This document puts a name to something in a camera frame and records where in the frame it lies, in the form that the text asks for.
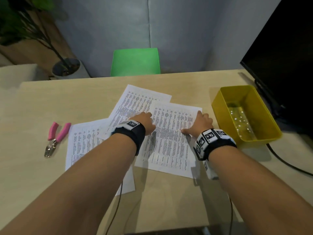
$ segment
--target pink pliers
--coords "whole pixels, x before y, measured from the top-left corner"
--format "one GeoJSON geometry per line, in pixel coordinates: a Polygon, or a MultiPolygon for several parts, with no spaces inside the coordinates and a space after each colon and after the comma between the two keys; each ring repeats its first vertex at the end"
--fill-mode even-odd
{"type": "Polygon", "coordinates": [[[53,122],[53,124],[51,125],[49,129],[49,135],[48,135],[49,144],[45,150],[45,155],[44,155],[45,158],[49,158],[52,156],[57,144],[61,142],[62,139],[67,135],[69,128],[71,127],[71,123],[66,123],[63,129],[61,130],[61,132],[56,137],[55,133],[57,131],[58,126],[59,125],[56,122],[53,122]]]}

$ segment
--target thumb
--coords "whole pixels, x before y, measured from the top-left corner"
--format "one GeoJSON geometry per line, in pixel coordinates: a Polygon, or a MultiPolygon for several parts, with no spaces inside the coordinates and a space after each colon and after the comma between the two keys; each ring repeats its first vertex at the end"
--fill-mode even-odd
{"type": "Polygon", "coordinates": [[[184,129],[181,130],[181,132],[183,134],[190,134],[190,129],[189,128],[184,128],[184,129]]]}

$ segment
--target wooden table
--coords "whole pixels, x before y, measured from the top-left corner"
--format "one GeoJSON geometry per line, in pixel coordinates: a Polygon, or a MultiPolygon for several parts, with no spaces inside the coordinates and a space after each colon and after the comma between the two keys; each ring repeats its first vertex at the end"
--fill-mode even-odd
{"type": "MultiPolygon", "coordinates": [[[[244,70],[163,74],[152,76],[25,82],[0,121],[0,228],[13,219],[65,171],[67,138],[54,156],[43,157],[53,121],[64,125],[107,118],[127,84],[172,95],[171,102],[202,107],[214,119],[211,107],[219,87],[252,84],[244,70]]],[[[282,158],[308,171],[313,169],[312,141],[284,133],[273,142],[282,158]]],[[[245,150],[262,162],[309,203],[312,178],[294,171],[266,147],[245,150]]],[[[110,234],[124,234],[230,221],[228,196],[218,181],[166,174],[134,167],[136,191],[122,195],[110,234]]],[[[115,197],[100,225],[103,234],[115,212],[115,197]]],[[[236,213],[235,220],[241,220],[236,213]]]]}

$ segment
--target green chair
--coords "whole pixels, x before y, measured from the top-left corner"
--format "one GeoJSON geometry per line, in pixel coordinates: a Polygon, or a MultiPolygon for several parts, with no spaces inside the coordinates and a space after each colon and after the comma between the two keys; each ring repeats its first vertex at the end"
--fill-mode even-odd
{"type": "Polygon", "coordinates": [[[157,48],[129,48],[114,51],[111,77],[160,73],[157,48]]]}

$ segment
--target yellow box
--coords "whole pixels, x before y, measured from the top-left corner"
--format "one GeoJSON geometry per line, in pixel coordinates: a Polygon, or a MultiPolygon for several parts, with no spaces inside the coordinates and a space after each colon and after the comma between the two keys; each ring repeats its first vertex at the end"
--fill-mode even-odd
{"type": "Polygon", "coordinates": [[[222,87],[212,107],[220,129],[240,148],[258,147],[282,135],[253,86],[222,87]]]}

